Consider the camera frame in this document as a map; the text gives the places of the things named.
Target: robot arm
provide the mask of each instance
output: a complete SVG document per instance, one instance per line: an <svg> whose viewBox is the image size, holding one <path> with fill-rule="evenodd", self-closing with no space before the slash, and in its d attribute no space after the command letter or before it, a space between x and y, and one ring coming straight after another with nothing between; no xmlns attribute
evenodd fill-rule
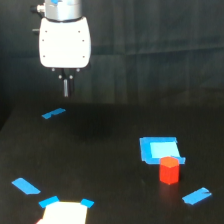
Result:
<svg viewBox="0 0 224 224"><path fill-rule="evenodd" d="M43 5L31 7L32 12L44 14L39 29L40 61L44 67L61 69L64 96L69 96L73 77L64 72L77 72L89 64L91 38L87 19L82 16L81 0L45 0Z"/></svg>

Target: blue tape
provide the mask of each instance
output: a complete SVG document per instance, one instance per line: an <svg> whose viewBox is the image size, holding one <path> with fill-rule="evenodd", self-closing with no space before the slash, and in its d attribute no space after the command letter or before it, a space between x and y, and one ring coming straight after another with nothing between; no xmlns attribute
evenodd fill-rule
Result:
<svg viewBox="0 0 224 224"><path fill-rule="evenodd" d="M61 114L61 113L65 112L65 111L66 111L65 109L59 108L59 109L51 111L51 112L49 112L47 114L42 115L42 117L45 118L45 119L49 119L49 118L51 118L52 115L58 115L58 114Z"/></svg>
<svg viewBox="0 0 224 224"><path fill-rule="evenodd" d="M202 187L201 189L183 197L182 199L184 200L185 203L194 205L197 202L211 196L212 194L209 192L208 189Z"/></svg>
<svg viewBox="0 0 224 224"><path fill-rule="evenodd" d="M185 164L186 158L185 157L175 157L175 156L171 156L175 159L178 159L179 164Z"/></svg>
<svg viewBox="0 0 224 224"><path fill-rule="evenodd" d="M146 161L147 158L152 158L150 144L145 144L145 141L142 138L140 138L140 148L141 148L142 161Z"/></svg>
<svg viewBox="0 0 224 224"><path fill-rule="evenodd" d="M54 196L54 197L51 197L51 198L48 198L44 201L41 201L39 202L39 205L42 207L42 208L46 208L46 206L50 205L50 204L53 204L55 202L58 202L59 199L57 196Z"/></svg>
<svg viewBox="0 0 224 224"><path fill-rule="evenodd" d="M175 137L143 137L144 142L176 142L177 139Z"/></svg>
<svg viewBox="0 0 224 224"><path fill-rule="evenodd" d="M91 208L93 206L94 202L87 200L87 199L82 199L81 205L85 205L88 208Z"/></svg>
<svg viewBox="0 0 224 224"><path fill-rule="evenodd" d="M12 184L23 191L25 194L39 194L40 191L35 188L32 184L24 180L23 178L18 178L13 181Z"/></svg>

